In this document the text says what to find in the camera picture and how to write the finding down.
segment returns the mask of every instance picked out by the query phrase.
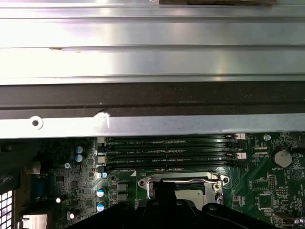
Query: aluminum panel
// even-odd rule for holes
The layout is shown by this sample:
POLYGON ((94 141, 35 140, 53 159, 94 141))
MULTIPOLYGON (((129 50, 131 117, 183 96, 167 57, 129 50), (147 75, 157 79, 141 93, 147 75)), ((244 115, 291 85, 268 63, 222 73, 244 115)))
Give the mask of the aluminum panel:
POLYGON ((305 0, 0 0, 0 84, 305 80, 305 0))

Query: screw hole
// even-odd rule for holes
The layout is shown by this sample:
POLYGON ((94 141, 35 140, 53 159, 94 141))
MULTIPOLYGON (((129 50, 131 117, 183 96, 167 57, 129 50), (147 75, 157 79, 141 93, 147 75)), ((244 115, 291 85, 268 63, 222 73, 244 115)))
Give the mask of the screw hole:
POLYGON ((33 126, 38 126, 39 122, 37 120, 33 120, 32 125, 33 126))

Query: motherboard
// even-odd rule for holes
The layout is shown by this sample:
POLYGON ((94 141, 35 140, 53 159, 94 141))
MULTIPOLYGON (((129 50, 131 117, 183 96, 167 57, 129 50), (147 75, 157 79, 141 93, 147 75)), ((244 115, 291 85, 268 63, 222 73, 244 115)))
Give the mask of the motherboard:
POLYGON ((279 228, 305 225, 303 133, 46 140, 32 202, 54 201, 54 229, 117 203, 153 199, 174 182, 197 209, 215 202, 279 228))

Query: capacitor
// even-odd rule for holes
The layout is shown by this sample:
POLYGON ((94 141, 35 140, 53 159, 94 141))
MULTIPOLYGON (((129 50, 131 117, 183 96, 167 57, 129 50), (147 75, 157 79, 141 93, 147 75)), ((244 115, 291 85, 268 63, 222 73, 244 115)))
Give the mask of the capacitor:
POLYGON ((292 160, 288 149, 276 149, 271 154, 271 161, 277 167, 287 168, 292 164, 292 160))
POLYGON ((84 151, 84 149, 83 149, 83 147, 81 147, 81 146, 78 146, 78 147, 75 148, 75 152, 76 152, 77 154, 81 154, 83 151, 84 151))
POLYGON ((101 187, 99 190, 96 191, 96 196, 101 198, 105 195, 106 189, 104 187, 101 187))
POLYGON ((66 194, 63 194, 60 197, 57 197, 55 202, 59 204, 59 203, 65 201, 67 198, 68 198, 68 196, 66 194))
POLYGON ((82 161, 82 155, 78 154, 75 156, 75 161, 76 162, 81 162, 82 161))
POLYGON ((106 203, 105 203, 105 201, 100 201, 100 202, 98 203, 98 205, 96 206, 96 210, 97 210, 98 212, 104 211, 105 208, 106 208, 106 203))
POLYGON ((70 219, 74 219, 75 217, 79 217, 80 215, 81 215, 81 210, 77 208, 70 213, 69 217, 70 219))

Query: electrolytic capacitor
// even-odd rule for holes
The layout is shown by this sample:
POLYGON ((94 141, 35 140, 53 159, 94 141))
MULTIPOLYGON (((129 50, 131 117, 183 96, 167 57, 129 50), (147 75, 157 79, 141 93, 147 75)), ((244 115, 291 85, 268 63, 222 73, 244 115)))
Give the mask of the electrolytic capacitor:
POLYGON ((68 196, 66 194, 63 194, 60 197, 57 197, 55 201, 56 201, 56 203, 59 204, 59 203, 65 201, 66 199, 68 199, 68 196))
POLYGON ((105 195, 106 189, 104 187, 101 187, 99 190, 96 191, 96 196, 101 198, 105 195))
POLYGON ((74 219, 75 217, 79 217, 80 215, 81 215, 81 210, 77 208, 70 213, 69 217, 70 219, 74 219))
POLYGON ((81 154, 83 151, 84 151, 84 149, 83 149, 83 147, 81 147, 81 146, 78 146, 78 147, 75 148, 75 152, 76 152, 77 154, 81 154))
POLYGON ((104 211, 105 208, 106 208, 106 203, 105 203, 105 201, 100 201, 100 202, 98 203, 98 205, 96 206, 96 210, 97 210, 98 212, 104 211))
POLYGON ((82 155, 78 154, 75 156, 75 161, 76 162, 81 162, 82 161, 82 155))

